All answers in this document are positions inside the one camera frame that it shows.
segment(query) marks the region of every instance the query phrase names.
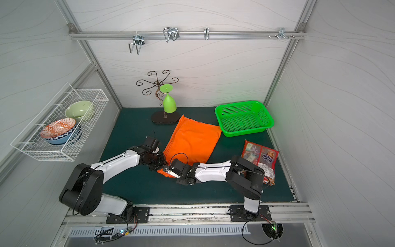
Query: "green basket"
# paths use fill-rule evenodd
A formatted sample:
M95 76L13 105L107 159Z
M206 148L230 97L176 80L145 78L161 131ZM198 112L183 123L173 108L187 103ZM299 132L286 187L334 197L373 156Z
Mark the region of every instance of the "green basket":
M258 133L274 125L266 107L255 100L218 106L215 115L226 137Z

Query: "black oval base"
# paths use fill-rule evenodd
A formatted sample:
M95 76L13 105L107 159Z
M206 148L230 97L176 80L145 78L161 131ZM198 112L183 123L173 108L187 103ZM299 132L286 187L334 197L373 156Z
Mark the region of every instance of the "black oval base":
M166 113L166 117L163 111L157 111L152 114L151 120L156 124L173 124L178 122L180 117L180 114L176 111L173 113Z

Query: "orange patterned bowl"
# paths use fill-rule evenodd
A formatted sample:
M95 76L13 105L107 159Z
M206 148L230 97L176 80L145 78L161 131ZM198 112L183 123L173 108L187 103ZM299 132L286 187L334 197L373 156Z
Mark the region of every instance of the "orange patterned bowl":
M47 125L40 133L42 138L53 138L63 135L75 126L75 119L63 118Z

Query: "wire basket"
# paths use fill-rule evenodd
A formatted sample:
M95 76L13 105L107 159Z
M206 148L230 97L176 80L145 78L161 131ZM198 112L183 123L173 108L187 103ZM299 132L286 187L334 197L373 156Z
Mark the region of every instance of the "wire basket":
M65 110L71 104L88 100L92 102L84 117L65 144L52 145L46 142L40 132L50 123L66 118ZM66 84L14 139L11 146L38 161L74 161L85 144L90 132L108 103L101 89L74 89Z

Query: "black mounting plate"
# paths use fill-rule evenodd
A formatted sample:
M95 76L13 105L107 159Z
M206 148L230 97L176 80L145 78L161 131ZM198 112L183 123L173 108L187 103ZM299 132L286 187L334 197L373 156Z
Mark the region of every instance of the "black mounting plate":
M147 223L148 222L148 217L149 217L149 210L150 207L133 207L133 215L137 214L137 223L142 224L142 223ZM117 215L109 215L107 217L107 220L105 221L106 224L125 224L124 220Z
M173 113L166 113L166 118L164 118L164 112L163 111L157 111L151 116L152 122L156 124L173 124L177 123L178 120L180 120L180 114L178 112L173 112Z
M232 222L246 222L246 219L243 219L239 216L239 212L243 212L244 206L243 205L232 205L229 207L229 214L230 220ZM268 205L259 205L259 212L260 215L263 215L271 221L271 214ZM258 218L254 219L253 221L266 221L263 217L258 216Z

